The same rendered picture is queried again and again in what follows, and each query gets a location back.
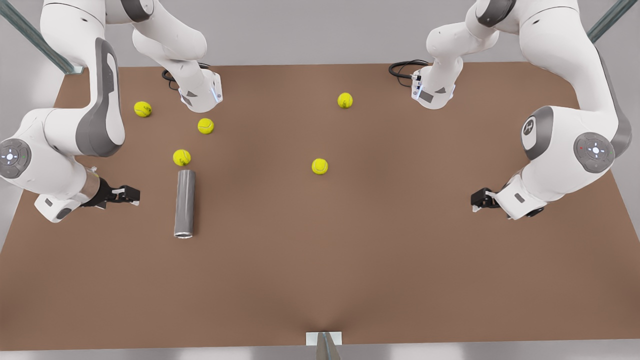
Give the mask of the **grey tennis tube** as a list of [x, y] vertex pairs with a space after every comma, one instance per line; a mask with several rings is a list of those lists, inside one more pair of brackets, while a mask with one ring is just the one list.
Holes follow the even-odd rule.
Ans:
[[189, 239], [194, 235], [195, 172], [180, 170], [177, 180], [174, 237]]

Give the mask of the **silver frame post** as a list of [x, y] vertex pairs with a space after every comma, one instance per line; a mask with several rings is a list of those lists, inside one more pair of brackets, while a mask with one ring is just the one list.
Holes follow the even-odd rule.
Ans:
[[337, 346], [343, 344], [342, 332], [306, 332], [305, 344], [315, 347], [315, 360], [341, 360]]
[[82, 66], [73, 66], [70, 61], [64, 58], [57, 51], [46, 43], [41, 32], [34, 27], [8, 0], [0, 0], [0, 16], [5, 18], [7, 22], [18, 30], [41, 54], [43, 54], [51, 63], [62, 71], [65, 75], [81, 75], [83, 73]]
[[638, 0], [616, 0], [599, 20], [588, 30], [587, 36], [592, 43], [596, 43], [624, 14], [626, 14]]

